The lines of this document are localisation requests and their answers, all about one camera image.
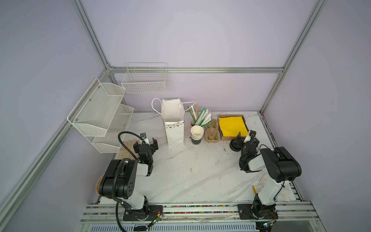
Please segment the stack of black lids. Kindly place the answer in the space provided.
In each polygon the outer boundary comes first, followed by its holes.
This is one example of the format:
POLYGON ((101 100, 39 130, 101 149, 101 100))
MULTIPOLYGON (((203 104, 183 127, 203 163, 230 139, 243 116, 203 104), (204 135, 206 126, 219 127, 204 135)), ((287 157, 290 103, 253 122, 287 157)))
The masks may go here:
POLYGON ((243 145, 244 145, 244 139, 235 138, 230 142, 230 148, 231 150, 235 152, 241 151, 241 149, 243 148, 243 145))

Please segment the stack of paper cups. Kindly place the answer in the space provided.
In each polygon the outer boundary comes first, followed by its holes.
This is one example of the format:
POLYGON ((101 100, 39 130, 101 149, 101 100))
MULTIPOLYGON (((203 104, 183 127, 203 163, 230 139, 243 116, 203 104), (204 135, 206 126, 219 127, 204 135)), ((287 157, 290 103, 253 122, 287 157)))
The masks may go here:
POLYGON ((191 142, 195 146, 201 143, 203 135, 204 129, 201 126, 195 125, 190 129, 191 142))

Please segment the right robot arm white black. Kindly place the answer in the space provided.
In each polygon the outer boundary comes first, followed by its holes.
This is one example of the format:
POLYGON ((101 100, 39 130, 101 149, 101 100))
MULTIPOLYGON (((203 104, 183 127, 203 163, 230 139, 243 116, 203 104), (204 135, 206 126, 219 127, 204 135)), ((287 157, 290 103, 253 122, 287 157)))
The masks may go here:
POLYGON ((284 148, 259 148, 256 132, 247 137, 238 135, 235 139, 241 153, 239 167, 246 173, 256 173, 266 169, 269 178, 262 189, 255 194, 252 204, 238 205, 241 219, 274 219, 278 196, 284 188, 301 175, 301 166, 284 148))

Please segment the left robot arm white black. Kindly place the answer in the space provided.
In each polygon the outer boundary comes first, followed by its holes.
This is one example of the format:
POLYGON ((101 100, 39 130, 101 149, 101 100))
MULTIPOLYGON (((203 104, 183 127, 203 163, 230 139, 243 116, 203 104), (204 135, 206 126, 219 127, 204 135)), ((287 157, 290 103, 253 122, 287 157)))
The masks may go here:
POLYGON ((110 162, 99 186, 99 196, 112 199, 125 209, 123 221, 154 220, 163 211, 162 206, 151 206, 147 197, 135 189, 137 177, 148 177, 153 171, 153 154, 158 150, 157 140, 153 143, 135 143, 134 151, 139 159, 114 159, 110 162))

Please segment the white paper takeout bag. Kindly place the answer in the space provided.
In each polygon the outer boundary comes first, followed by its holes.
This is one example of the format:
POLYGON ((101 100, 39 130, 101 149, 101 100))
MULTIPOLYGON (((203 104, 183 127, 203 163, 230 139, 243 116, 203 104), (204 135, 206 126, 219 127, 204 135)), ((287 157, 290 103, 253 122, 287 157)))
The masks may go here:
POLYGON ((180 99, 160 100, 154 98, 152 109, 161 115, 168 147, 184 143, 185 112, 196 104, 196 101, 181 102, 180 99))

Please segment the brown pulp cup carrier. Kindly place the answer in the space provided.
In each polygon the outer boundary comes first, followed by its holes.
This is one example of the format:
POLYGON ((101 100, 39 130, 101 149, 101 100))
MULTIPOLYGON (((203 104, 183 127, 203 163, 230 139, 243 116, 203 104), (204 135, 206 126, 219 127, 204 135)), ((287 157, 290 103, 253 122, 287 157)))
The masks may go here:
POLYGON ((219 123, 212 119, 209 125, 205 126, 205 140, 207 143, 217 143, 220 141, 219 123))

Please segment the pink straw holder cup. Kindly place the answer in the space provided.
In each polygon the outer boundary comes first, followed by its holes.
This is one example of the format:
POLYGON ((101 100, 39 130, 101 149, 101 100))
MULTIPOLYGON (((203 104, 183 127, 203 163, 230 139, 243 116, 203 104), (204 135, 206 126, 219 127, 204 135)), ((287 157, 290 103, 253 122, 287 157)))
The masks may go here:
POLYGON ((191 129, 194 125, 195 125, 195 121, 194 120, 191 120, 191 122, 189 124, 189 128, 191 129))

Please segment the white mesh two-tier shelf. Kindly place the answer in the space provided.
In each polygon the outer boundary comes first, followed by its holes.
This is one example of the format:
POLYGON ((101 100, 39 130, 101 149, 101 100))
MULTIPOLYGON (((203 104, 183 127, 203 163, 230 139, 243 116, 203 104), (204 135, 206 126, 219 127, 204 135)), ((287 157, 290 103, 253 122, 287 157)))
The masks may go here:
POLYGON ((128 129, 134 108, 123 104, 126 89, 96 79, 67 121, 100 153, 117 153, 118 134, 128 129))

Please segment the brown bowl with greens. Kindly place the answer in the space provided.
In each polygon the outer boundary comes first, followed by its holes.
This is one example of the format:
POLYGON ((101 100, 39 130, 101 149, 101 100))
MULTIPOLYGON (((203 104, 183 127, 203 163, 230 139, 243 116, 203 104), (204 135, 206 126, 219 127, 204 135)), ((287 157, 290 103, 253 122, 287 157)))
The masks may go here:
POLYGON ((103 177, 104 177, 104 174, 100 176, 100 178, 97 180, 97 183, 96 183, 96 193, 101 196, 101 194, 99 193, 99 188, 100 188, 100 184, 103 180, 103 177))

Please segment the yellow handled tool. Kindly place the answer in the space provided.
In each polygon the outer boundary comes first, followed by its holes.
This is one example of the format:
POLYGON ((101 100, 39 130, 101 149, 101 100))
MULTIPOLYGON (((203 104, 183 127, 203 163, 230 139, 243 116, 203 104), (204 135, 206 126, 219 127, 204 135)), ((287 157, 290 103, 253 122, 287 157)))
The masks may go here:
POLYGON ((255 195, 258 194, 254 185, 252 186, 252 189, 255 195))

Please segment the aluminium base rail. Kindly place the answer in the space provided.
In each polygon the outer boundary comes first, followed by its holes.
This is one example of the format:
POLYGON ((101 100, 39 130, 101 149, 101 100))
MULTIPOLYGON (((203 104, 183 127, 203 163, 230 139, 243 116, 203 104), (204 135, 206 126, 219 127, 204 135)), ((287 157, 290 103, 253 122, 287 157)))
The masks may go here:
POLYGON ((162 217, 157 214, 146 221, 121 221, 127 216, 123 208, 115 205, 88 205, 77 231, 79 232, 137 232, 139 227, 154 225, 149 232, 324 232, 326 231, 311 202, 288 202, 276 205, 271 219, 242 219, 237 203, 164 204, 162 217))

